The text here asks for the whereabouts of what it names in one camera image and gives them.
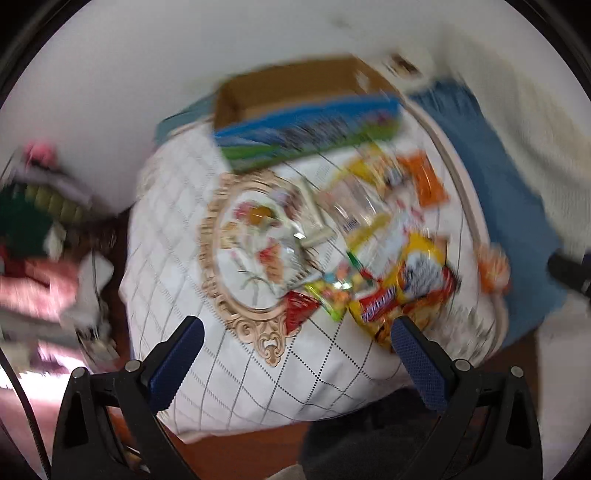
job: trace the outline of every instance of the cardboard box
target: cardboard box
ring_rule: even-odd
[[[397,91],[356,57],[310,60],[234,77],[218,91],[214,138],[244,172],[367,140],[398,125]]]

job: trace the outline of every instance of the black cable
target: black cable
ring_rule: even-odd
[[[29,426],[31,427],[31,433],[33,434],[33,440],[35,441],[35,446],[37,447],[37,453],[39,454],[39,458],[41,459],[41,466],[45,471],[45,475],[47,475],[47,480],[51,479],[51,464],[49,463],[49,457],[47,456],[47,451],[45,450],[45,445],[43,444],[43,438],[41,437],[41,430],[39,430],[39,425],[37,424],[37,419],[35,418],[35,413],[33,412],[33,408],[29,403],[29,399],[25,394],[25,391],[22,389],[22,385],[18,380],[18,377],[8,358],[4,355],[4,352],[0,348],[0,367],[6,372],[6,375],[10,379],[10,383],[14,387],[15,392],[17,393],[18,399],[21,401],[22,409],[25,411],[25,415],[27,416],[27,421],[29,422]]]

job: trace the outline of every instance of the blue cloth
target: blue cloth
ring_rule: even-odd
[[[162,120],[154,132],[154,144],[159,147],[168,140],[168,134],[183,125],[196,122],[204,116],[210,115],[216,104],[216,95],[211,93],[192,103],[187,108]]]
[[[471,91],[454,81],[438,82],[414,95],[452,142],[472,179],[491,241],[511,264],[507,346],[560,308],[566,291],[546,272],[560,239],[544,214],[541,199],[523,182],[501,140],[487,123]]]

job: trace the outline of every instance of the screw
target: screw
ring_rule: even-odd
[[[125,364],[125,370],[128,372],[135,372],[139,370],[141,366],[142,362],[140,362],[139,360],[130,360]]]
[[[468,360],[464,360],[463,358],[456,360],[455,364],[456,364],[456,368],[460,372],[467,372],[468,370],[470,370],[472,368],[472,366],[470,365],[470,362]]]
[[[511,375],[521,378],[523,377],[523,370],[519,367],[511,367]]]
[[[84,368],[84,367],[77,367],[74,370],[72,370],[72,376],[74,378],[84,377],[85,373],[86,373],[86,368]]]

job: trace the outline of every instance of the blue gripper pad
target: blue gripper pad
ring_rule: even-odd
[[[432,342],[406,317],[394,321],[390,335],[392,346],[413,379],[426,407],[439,413],[445,411],[450,390],[449,379],[436,366],[436,360],[430,356],[431,352],[427,353],[428,344]]]
[[[169,340],[154,347],[150,355],[157,353],[157,349],[161,345],[170,348],[170,350],[161,360],[148,382],[150,391],[148,405],[153,413],[166,410],[170,406],[189,368],[201,350],[204,340],[203,322],[196,317],[187,317]]]

